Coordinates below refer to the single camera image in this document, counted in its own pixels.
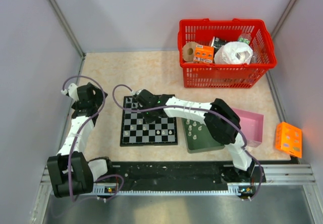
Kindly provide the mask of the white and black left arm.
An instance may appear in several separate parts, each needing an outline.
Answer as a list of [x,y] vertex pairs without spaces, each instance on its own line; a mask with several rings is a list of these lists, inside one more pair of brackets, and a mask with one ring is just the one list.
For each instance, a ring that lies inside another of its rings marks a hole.
[[74,100],[74,112],[62,147],[47,160],[52,190],[58,198],[90,193],[95,181],[109,182],[115,174],[108,157],[87,161],[83,154],[107,93],[91,83],[72,83],[62,94]]

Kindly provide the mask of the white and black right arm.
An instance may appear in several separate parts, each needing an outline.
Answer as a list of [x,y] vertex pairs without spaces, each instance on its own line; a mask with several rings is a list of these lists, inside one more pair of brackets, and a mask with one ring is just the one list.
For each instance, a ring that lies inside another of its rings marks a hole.
[[158,118],[182,118],[205,125],[213,139],[230,153],[236,177],[246,182],[254,175],[255,160],[246,150],[247,139],[241,131],[239,116],[222,100],[194,102],[146,89],[133,91],[138,111],[150,123]]

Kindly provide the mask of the black and grey chessboard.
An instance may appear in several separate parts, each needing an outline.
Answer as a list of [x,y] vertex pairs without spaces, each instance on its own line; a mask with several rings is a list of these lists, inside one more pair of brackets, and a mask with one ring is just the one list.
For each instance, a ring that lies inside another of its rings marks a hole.
[[147,123],[140,113],[123,111],[120,146],[168,146],[178,144],[176,118]]

